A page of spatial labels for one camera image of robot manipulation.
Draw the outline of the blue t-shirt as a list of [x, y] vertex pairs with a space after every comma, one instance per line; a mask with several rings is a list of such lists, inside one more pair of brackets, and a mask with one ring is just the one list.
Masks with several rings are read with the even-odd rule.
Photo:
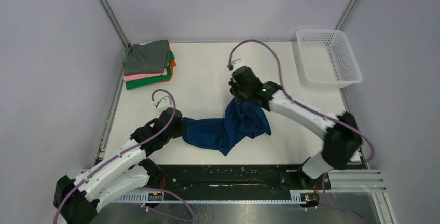
[[234, 99], [225, 108], [222, 118], [183, 120], [187, 126], [187, 133], [182, 137], [184, 142], [202, 149], [217, 150], [224, 156], [245, 138], [272, 134], [260, 107], [249, 102], [238, 104]]

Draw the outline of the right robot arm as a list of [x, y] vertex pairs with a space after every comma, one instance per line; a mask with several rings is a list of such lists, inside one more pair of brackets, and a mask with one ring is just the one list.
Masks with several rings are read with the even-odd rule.
[[281, 85], [273, 81], [262, 83], [246, 65], [230, 65], [228, 68], [231, 71], [230, 91], [239, 103], [249, 102], [287, 117], [323, 141], [322, 150], [309, 157], [297, 170], [300, 186], [310, 189], [324, 173], [346, 168], [362, 143], [360, 135], [356, 133], [355, 119], [350, 113], [330, 115], [288, 97]]

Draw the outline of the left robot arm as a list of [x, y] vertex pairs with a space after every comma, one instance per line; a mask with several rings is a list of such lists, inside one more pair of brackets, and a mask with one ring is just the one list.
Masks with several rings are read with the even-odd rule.
[[167, 108], [137, 128], [111, 157], [74, 178], [61, 177], [54, 193], [53, 223], [91, 223], [120, 196], [144, 186], [161, 186], [162, 170], [149, 156], [186, 132], [182, 113]]

